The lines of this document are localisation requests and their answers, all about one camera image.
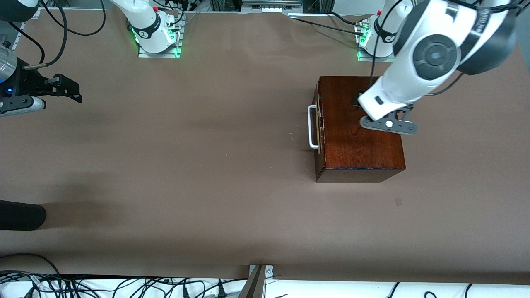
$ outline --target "brown table surface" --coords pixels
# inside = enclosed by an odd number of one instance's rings
[[[100,11],[67,14],[74,30],[100,24]],[[1,253],[41,253],[78,274],[235,277],[266,263],[282,278],[530,283],[519,49],[418,102],[402,173],[315,183],[315,84],[369,74],[351,35],[281,14],[202,14],[180,59],[140,59],[125,27],[110,10],[102,32],[70,34],[41,70],[78,81],[82,104],[47,97],[45,111],[0,120],[1,198],[49,211],[41,230],[1,231]],[[43,12],[26,32],[50,61],[62,29]],[[17,53],[39,57],[24,38]],[[21,263],[4,264],[49,270]]]

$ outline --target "silver metal cylinder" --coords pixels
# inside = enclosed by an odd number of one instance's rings
[[[15,73],[17,58],[15,52],[0,46],[0,83]]]

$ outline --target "wooden cabinet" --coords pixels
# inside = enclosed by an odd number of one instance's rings
[[[323,76],[308,108],[317,182],[381,182],[405,169],[401,135],[362,128],[367,77]]]

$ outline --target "brown wooden drawer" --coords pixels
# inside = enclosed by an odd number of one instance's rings
[[[381,182],[405,169],[401,136],[362,128],[352,105],[367,77],[320,77],[310,113],[317,182]]]

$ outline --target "drawer handle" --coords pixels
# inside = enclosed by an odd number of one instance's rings
[[[313,144],[313,134],[312,134],[313,127],[311,125],[311,109],[315,109],[316,110],[316,104],[312,104],[309,107],[307,107],[307,127],[308,127],[308,131],[309,131],[309,147],[311,147],[313,149],[318,149],[319,146]]]

